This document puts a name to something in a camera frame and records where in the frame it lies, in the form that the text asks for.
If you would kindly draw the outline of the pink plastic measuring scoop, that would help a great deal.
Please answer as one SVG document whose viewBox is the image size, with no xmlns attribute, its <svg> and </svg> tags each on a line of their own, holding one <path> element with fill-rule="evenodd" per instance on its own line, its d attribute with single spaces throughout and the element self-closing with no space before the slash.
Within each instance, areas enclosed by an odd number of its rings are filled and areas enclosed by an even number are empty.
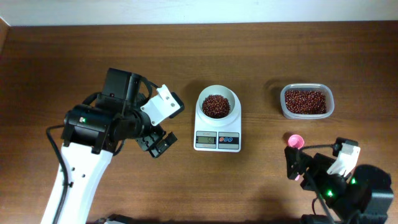
<svg viewBox="0 0 398 224">
<path fill-rule="evenodd" d="M 293 134 L 288 138 L 288 146 L 291 148 L 296 148 L 296 149 L 300 149 L 304 146 L 305 141 L 303 140 L 303 137 L 301 137 L 298 134 Z M 289 163 L 287 165 L 287 177 L 290 180 L 299 180 L 300 175 L 298 174 L 298 172 L 294 171 L 294 162 L 292 159 L 292 155 L 290 157 L 290 159 L 287 160 Z"/>
</svg>

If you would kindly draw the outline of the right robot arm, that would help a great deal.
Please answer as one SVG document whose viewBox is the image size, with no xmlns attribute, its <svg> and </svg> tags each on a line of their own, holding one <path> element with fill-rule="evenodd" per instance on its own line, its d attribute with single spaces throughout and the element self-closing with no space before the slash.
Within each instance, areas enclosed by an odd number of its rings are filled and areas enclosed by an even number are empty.
<svg viewBox="0 0 398 224">
<path fill-rule="evenodd" d="M 313 157 L 287 146 L 284 149 L 287 177 L 303 177 L 300 186 L 313 191 L 327 209 L 332 209 L 343 223 L 385 223 L 394 200 L 391 175 L 363 164 L 346 177 L 328 174 L 336 160 L 320 153 Z"/>
</svg>

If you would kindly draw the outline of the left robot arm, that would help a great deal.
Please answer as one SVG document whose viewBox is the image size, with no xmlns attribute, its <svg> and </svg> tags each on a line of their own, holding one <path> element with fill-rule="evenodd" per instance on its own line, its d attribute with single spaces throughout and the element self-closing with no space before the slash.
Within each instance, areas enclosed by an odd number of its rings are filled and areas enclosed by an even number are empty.
<svg viewBox="0 0 398 224">
<path fill-rule="evenodd" d="M 88 96 L 65 115 L 57 147 L 46 130 L 59 168 L 42 223 L 85 223 L 98 184 L 112 158 L 132 139 L 158 158 L 177 141 L 161 122 L 184 109 L 166 85 L 136 73 L 110 68 L 103 90 Z"/>
</svg>

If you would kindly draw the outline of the white digital kitchen scale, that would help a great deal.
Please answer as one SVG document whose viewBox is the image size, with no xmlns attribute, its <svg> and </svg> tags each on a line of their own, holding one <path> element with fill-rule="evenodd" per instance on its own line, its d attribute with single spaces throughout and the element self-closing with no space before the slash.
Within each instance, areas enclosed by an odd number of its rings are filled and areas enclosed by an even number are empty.
<svg viewBox="0 0 398 224">
<path fill-rule="evenodd" d="M 230 111 L 224 118 L 208 117 L 202 110 L 207 96 L 200 95 L 195 110 L 193 148 L 196 151 L 239 152 L 242 149 L 242 112 L 237 95 L 229 90 L 216 93 L 228 100 Z"/>
</svg>

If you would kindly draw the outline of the clear plastic bean container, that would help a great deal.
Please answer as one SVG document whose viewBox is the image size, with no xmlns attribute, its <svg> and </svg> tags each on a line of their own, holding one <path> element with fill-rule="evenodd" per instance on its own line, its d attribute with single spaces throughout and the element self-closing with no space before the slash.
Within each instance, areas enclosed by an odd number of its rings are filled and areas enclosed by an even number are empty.
<svg viewBox="0 0 398 224">
<path fill-rule="evenodd" d="M 289 90 L 300 91 L 320 91 L 326 96 L 326 113 L 325 114 L 295 114 L 291 113 L 285 104 L 285 92 Z M 285 86 L 280 93 L 280 103 L 284 116 L 288 119 L 323 119 L 329 117 L 335 109 L 333 94 L 331 90 L 323 84 L 319 83 L 294 83 Z"/>
</svg>

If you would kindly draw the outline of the red beans in bowl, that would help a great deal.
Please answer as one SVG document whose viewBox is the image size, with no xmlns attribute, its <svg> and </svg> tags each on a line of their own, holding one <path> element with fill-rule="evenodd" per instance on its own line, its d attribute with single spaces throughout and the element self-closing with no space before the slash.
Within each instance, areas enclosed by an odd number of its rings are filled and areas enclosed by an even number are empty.
<svg viewBox="0 0 398 224">
<path fill-rule="evenodd" d="M 202 103 L 202 111 L 210 118 L 220 119 L 229 115 L 231 106 L 228 99 L 222 95 L 209 95 Z"/>
</svg>

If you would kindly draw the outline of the white round bowl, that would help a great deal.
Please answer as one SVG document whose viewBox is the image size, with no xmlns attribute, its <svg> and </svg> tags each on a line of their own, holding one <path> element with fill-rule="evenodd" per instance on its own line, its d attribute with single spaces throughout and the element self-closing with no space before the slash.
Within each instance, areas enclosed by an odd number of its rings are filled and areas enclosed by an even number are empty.
<svg viewBox="0 0 398 224">
<path fill-rule="evenodd" d="M 222 86 L 222 85 L 212 85 L 206 87 L 199 95 L 198 101 L 197 101 L 197 110 L 198 112 L 203 115 L 205 118 L 210 118 L 206 116 L 203 111 L 202 111 L 202 103 L 205 100 L 205 98 L 209 95 L 222 95 L 223 97 L 227 98 L 230 106 L 231 106 L 231 111 L 229 112 L 229 115 L 227 115 L 224 118 L 235 118 L 240 112 L 241 112 L 241 106 L 240 102 L 238 101 L 236 95 L 232 90 L 229 88 Z"/>
</svg>

